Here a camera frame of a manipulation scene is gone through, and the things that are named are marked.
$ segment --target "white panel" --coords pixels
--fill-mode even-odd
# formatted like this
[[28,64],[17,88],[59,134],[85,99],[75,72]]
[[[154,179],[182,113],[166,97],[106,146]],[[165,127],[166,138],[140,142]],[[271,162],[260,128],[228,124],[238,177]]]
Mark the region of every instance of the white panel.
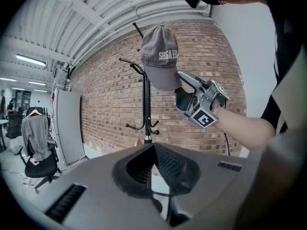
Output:
[[80,130],[80,94],[59,90],[56,116],[59,141],[66,163],[84,155]]
[[212,17],[227,37],[240,65],[247,100],[247,116],[261,117],[276,85],[275,26],[267,6],[213,6]]

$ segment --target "ceiling beam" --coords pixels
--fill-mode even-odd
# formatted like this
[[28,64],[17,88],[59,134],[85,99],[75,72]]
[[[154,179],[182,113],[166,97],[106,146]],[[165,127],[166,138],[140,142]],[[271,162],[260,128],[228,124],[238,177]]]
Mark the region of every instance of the ceiling beam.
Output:
[[1,42],[2,47],[7,47],[7,48],[14,48],[14,49],[19,49],[19,50],[24,50],[24,51],[29,51],[33,52],[38,55],[42,55],[45,57],[49,57],[52,59],[56,59],[62,62],[67,62],[69,60],[68,56],[62,55],[58,52],[49,50],[47,48],[19,40],[16,38],[11,38],[11,37],[3,37],[2,42]]
[[21,65],[21,64],[17,64],[17,63],[11,63],[11,62],[7,62],[7,61],[1,61],[1,60],[0,60],[0,69],[6,69],[6,70],[9,70],[9,71],[15,70],[15,71],[19,71],[19,72],[25,71],[25,72],[29,72],[29,73],[44,75],[46,77],[52,76],[52,72],[50,72],[48,70],[34,68],[34,67],[31,67],[31,66]]
[[[97,25],[103,18],[96,13],[91,7],[89,7],[86,3],[81,0],[58,0],[66,7],[71,8],[83,18],[85,18],[88,22],[93,25]],[[107,28],[109,25],[104,24],[102,27]]]
[[47,82],[46,86],[40,86],[40,85],[36,85],[36,84],[31,84],[29,83],[29,79],[28,78],[23,78],[23,77],[16,77],[7,73],[1,73],[0,77],[4,77],[4,78],[14,78],[15,80],[17,80],[16,82],[10,82],[11,87],[15,87],[15,88],[23,88],[23,89],[28,89],[28,90],[46,90],[46,91],[50,91],[52,89],[52,82]]
[[24,81],[36,81],[36,82],[43,82],[43,83],[52,83],[53,78],[49,75],[35,75],[35,73],[31,72],[24,72],[24,71],[14,71],[14,70],[8,70],[5,68],[1,68],[0,71],[0,77],[2,78],[11,78],[11,79],[16,79],[20,78],[23,79]]

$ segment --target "black shirt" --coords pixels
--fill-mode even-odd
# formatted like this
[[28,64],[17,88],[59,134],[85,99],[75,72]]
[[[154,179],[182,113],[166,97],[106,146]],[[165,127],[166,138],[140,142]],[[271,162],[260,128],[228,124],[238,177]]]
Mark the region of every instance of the black shirt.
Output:
[[[274,69],[278,85],[294,63],[301,46],[304,45],[306,49],[306,24],[303,21],[306,6],[305,0],[267,0],[267,3],[276,28]],[[280,114],[275,100],[270,96],[261,118],[269,121],[276,129]]]
[[10,102],[10,103],[8,104],[8,110],[12,110],[13,107],[14,107],[13,103]]
[[5,110],[5,97],[2,96],[0,103],[0,113],[4,113],[4,110]]

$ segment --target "gray sweater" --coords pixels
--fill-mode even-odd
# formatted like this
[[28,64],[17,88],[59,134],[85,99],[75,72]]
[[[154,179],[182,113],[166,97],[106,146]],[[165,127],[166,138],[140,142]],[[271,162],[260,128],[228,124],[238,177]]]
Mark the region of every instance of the gray sweater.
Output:
[[27,149],[30,142],[33,148],[33,158],[42,161],[51,155],[48,143],[55,144],[51,138],[48,120],[45,115],[28,115],[22,122],[22,135],[24,149]]

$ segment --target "red brick wall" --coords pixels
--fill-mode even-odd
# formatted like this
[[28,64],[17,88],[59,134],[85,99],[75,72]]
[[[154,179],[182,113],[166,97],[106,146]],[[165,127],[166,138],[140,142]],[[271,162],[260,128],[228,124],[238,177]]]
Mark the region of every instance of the red brick wall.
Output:
[[[177,36],[178,70],[215,80],[228,92],[228,109],[245,115],[246,99],[236,57],[221,30],[213,21],[178,21],[165,23]],[[136,132],[125,124],[142,122],[142,83],[129,64],[119,57],[141,65],[141,37],[133,32],[111,42],[84,62],[71,77],[72,91],[82,94],[83,141],[103,153],[134,146]],[[200,129],[179,115],[172,92],[157,91],[152,86],[152,120],[160,135],[154,142],[167,142],[187,149],[225,153],[223,134],[215,127]],[[238,154],[241,146],[229,138],[231,151]]]

